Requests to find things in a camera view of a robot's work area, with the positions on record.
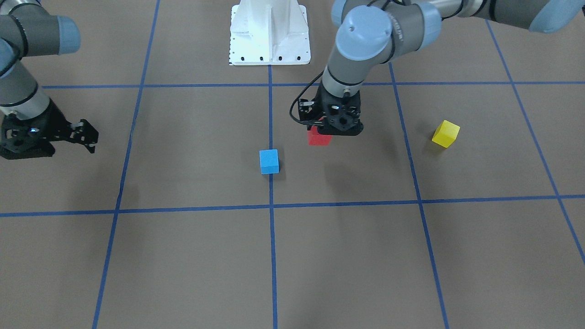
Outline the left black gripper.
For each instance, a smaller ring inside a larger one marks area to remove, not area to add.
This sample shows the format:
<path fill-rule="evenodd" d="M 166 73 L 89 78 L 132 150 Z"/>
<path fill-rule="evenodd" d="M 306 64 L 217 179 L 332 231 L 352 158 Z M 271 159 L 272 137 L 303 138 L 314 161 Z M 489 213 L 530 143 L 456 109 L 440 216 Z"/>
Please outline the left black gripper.
<path fill-rule="evenodd" d="M 319 87 L 315 102 L 320 119 L 318 133 L 355 137 L 363 131 L 364 126 L 360 121 L 360 92 L 353 96 L 339 98 L 330 94 L 324 87 Z"/>

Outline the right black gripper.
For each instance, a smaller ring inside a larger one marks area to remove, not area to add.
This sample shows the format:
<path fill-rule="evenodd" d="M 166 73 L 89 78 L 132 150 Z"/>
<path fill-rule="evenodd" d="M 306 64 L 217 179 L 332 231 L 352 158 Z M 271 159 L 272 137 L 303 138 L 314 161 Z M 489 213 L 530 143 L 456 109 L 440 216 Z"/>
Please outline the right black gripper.
<path fill-rule="evenodd" d="M 4 116 L 1 123 L 0 155 L 4 159 L 50 158 L 56 152 L 51 141 L 65 139 L 83 145 L 90 154 L 96 152 L 98 131 L 82 119 L 69 125 L 58 106 L 49 102 L 47 109 L 32 119 L 20 120 L 15 114 Z"/>

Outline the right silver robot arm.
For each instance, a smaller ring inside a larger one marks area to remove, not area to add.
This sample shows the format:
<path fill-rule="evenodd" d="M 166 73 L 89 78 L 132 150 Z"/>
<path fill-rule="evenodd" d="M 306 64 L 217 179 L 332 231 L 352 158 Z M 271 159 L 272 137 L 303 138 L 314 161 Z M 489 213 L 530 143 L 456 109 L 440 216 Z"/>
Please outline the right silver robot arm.
<path fill-rule="evenodd" d="M 93 154 L 98 131 L 86 119 L 68 121 L 22 62 L 77 52 L 79 27 L 70 17 L 50 14 L 38 0 L 3 0 L 0 11 L 2 158 L 50 158 L 58 141 L 81 144 Z"/>

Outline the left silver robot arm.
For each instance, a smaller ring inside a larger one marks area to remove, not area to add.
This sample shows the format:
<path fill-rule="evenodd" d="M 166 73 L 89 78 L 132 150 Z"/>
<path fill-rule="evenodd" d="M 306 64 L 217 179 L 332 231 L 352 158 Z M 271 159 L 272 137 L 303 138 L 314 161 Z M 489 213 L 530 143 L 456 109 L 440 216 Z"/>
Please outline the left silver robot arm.
<path fill-rule="evenodd" d="M 445 20 L 479 17 L 554 33 L 583 8 L 582 0 L 337 0 L 331 10 L 335 43 L 316 77 L 315 98 L 297 100 L 297 122 L 324 135 L 359 135 L 360 87 L 370 70 L 429 46 Z"/>

